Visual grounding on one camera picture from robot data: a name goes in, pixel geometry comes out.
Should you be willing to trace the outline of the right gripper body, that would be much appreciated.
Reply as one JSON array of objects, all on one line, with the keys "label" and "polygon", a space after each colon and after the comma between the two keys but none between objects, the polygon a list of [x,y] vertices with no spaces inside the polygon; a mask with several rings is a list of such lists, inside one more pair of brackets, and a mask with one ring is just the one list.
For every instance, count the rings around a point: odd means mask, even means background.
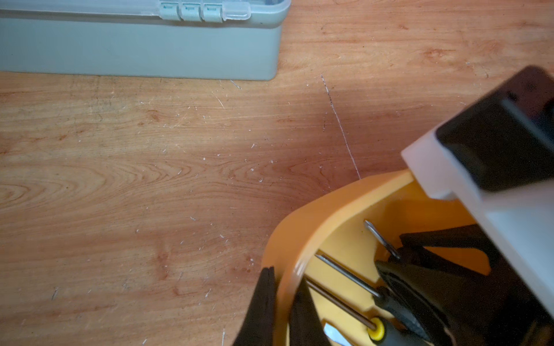
[{"label": "right gripper body", "polygon": [[402,151],[425,194],[459,200],[553,310],[553,76],[526,66]]}]

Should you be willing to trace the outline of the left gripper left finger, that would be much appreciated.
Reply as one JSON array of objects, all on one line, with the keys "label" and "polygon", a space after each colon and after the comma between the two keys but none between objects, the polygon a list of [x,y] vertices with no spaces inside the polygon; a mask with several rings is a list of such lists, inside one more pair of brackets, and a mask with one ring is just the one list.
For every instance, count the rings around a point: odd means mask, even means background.
[{"label": "left gripper left finger", "polygon": [[275,270],[274,267],[263,268],[258,278],[242,327],[232,345],[272,345],[275,309]]}]

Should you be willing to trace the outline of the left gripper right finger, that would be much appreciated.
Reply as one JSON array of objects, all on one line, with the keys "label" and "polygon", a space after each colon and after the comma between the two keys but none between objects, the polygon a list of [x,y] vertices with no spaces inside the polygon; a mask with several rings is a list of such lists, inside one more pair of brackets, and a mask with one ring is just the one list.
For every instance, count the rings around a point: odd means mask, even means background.
[{"label": "left gripper right finger", "polygon": [[297,289],[290,311],[289,344],[290,346],[331,346],[323,331],[305,279]]}]

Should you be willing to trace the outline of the long black yellow screwdriver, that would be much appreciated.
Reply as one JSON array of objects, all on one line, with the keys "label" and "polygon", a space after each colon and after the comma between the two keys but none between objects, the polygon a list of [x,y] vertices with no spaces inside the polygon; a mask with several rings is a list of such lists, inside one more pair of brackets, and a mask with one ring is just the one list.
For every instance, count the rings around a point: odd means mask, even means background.
[{"label": "long black yellow screwdriver", "polygon": [[340,264],[340,262],[336,261],[324,252],[319,251],[315,254],[315,256],[317,259],[324,262],[329,267],[333,268],[336,272],[339,272],[345,278],[349,279],[351,282],[355,283],[359,287],[363,288],[366,292],[370,293],[373,297],[375,305],[378,308],[388,311],[396,320],[399,321],[399,323],[402,324],[403,328],[399,329],[396,327],[397,329],[409,330],[412,333],[417,334],[420,338],[424,339],[428,343],[428,345],[436,344],[432,340],[429,333],[424,329],[422,324],[417,320],[414,313],[403,303],[401,303],[398,297],[396,297],[390,289],[384,286],[374,287],[373,285],[370,285],[360,276],[356,275],[354,272],[351,272],[348,268]]}]

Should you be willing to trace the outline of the yellow plastic tray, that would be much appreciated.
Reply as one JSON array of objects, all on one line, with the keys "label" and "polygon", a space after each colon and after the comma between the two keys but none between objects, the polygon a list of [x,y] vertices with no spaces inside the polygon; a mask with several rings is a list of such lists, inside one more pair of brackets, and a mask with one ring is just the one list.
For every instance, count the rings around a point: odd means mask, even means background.
[{"label": "yellow plastic tray", "polygon": [[276,277],[275,345],[289,342],[289,312],[303,275],[368,317],[381,314],[369,292],[315,256],[322,251],[366,282],[378,284],[375,262],[386,260],[388,253],[365,221],[399,247],[401,234],[471,225],[474,218],[458,200],[429,198],[408,170],[366,177],[289,214],[270,236],[262,259]]}]

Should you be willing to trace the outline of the slim black screwdriver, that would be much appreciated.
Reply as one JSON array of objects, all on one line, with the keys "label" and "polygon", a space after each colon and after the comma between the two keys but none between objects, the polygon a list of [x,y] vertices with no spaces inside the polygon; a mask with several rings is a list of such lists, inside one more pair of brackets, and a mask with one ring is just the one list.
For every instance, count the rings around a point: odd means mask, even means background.
[{"label": "slim black screwdriver", "polygon": [[396,248],[381,235],[376,226],[368,219],[364,220],[364,227],[372,233],[377,241],[389,253],[390,257],[388,262],[397,265],[415,265],[428,269],[432,268],[431,263],[429,262],[428,251],[422,246],[408,245]]}]

